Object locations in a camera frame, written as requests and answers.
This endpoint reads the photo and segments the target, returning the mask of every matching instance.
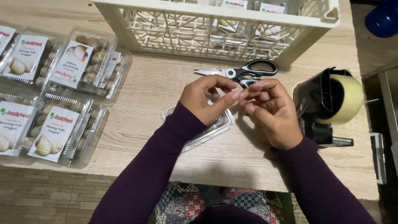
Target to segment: plastic crate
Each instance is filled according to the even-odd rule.
[[[222,0],[94,0],[132,51],[150,51],[230,61],[274,59],[288,66],[339,24],[338,0],[251,0],[253,10],[214,6]],[[255,11],[259,2],[285,7],[284,14]],[[230,31],[214,20],[238,21]],[[280,26],[279,38],[256,35]]]

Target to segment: blue object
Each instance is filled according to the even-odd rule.
[[[375,36],[388,38],[398,33],[398,0],[387,0],[365,17],[366,28]]]

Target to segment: tape dispenser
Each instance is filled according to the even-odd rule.
[[[363,103],[363,89],[348,70],[328,68],[300,83],[293,91],[304,136],[320,147],[353,146],[351,138],[333,136],[333,126],[349,122]]]

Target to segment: black and white scissors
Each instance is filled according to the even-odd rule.
[[[252,66],[255,64],[266,64],[271,66],[272,70],[254,70]],[[249,88],[253,83],[259,81],[260,79],[256,79],[255,77],[261,76],[273,76],[278,72],[278,66],[266,59],[256,59],[247,63],[240,69],[222,69],[219,71],[216,68],[194,68],[195,73],[201,75],[215,75],[219,74],[230,78],[232,81],[239,83],[242,88]]]

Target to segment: purple long sleeve shirt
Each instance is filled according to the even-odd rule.
[[[178,102],[173,114],[155,131],[138,155],[117,177],[95,209],[91,224],[147,224],[186,141],[206,126]],[[353,194],[337,179],[304,137],[290,150],[280,150],[281,162],[297,201],[311,224],[374,224]],[[211,206],[193,224],[257,223],[261,217],[232,205]]]

